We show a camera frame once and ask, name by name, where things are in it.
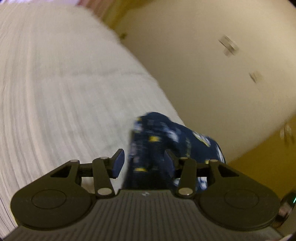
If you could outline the beige wall switch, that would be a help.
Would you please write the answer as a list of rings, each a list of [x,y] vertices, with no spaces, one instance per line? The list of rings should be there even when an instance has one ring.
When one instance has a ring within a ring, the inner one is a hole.
[[[258,83],[263,79],[262,74],[258,71],[249,73],[249,76],[254,83]]]

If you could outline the white wall socket with plug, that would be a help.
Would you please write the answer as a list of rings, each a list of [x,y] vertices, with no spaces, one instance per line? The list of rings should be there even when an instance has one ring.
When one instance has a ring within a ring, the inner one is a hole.
[[[235,56],[238,53],[239,51],[238,45],[226,35],[222,36],[219,39],[219,42],[224,46],[224,54],[226,56],[231,56],[231,55]]]

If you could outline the white ribbed bedspread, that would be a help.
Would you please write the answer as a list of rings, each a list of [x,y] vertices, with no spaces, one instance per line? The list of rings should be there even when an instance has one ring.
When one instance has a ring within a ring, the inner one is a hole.
[[[128,150],[138,116],[181,123],[117,35],[88,10],[1,5],[1,237],[13,195],[63,163]]]

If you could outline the navy patterned fleece garment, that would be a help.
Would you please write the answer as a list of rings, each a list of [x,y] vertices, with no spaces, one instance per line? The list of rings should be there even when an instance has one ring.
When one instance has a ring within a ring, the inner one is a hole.
[[[175,189],[181,175],[169,175],[173,163],[165,160],[166,150],[177,158],[192,158],[198,163],[225,162],[218,143],[212,138],[175,123],[161,113],[147,113],[139,116],[133,126],[124,189]]]

